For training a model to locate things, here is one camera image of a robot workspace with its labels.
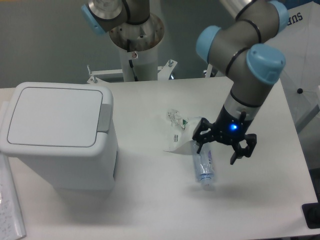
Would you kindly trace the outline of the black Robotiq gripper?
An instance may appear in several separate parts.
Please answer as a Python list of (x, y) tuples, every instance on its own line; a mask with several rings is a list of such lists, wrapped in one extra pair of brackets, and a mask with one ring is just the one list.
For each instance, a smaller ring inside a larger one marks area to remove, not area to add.
[[(250, 158), (257, 144), (255, 133), (246, 134), (252, 123), (249, 113), (245, 109), (235, 111), (235, 116), (230, 114), (223, 106), (215, 123), (210, 123), (202, 117), (193, 131), (192, 139), (196, 141), (197, 154), (201, 152), (204, 144), (214, 142), (232, 146), (234, 153), (230, 158), (233, 165), (237, 159)], [(246, 142), (246, 147), (241, 147), (241, 142)]]

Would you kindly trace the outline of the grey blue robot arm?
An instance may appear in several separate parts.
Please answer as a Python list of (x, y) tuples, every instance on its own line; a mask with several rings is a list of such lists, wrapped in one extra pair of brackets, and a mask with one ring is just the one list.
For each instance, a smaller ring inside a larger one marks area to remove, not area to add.
[[(233, 85), (216, 121), (202, 118), (192, 138), (199, 147), (214, 141), (232, 146), (234, 163), (252, 155), (257, 136), (248, 128), (285, 67), (285, 56), (266, 42), (286, 28), (289, 13), (276, 0), (224, 0), (222, 5), (234, 24), (227, 29), (207, 27), (195, 49)], [(163, 39), (164, 25), (151, 13), (149, 1), (90, 0), (81, 11), (96, 34), (108, 33), (122, 50), (126, 82), (158, 79), (158, 59), (151, 51)]]

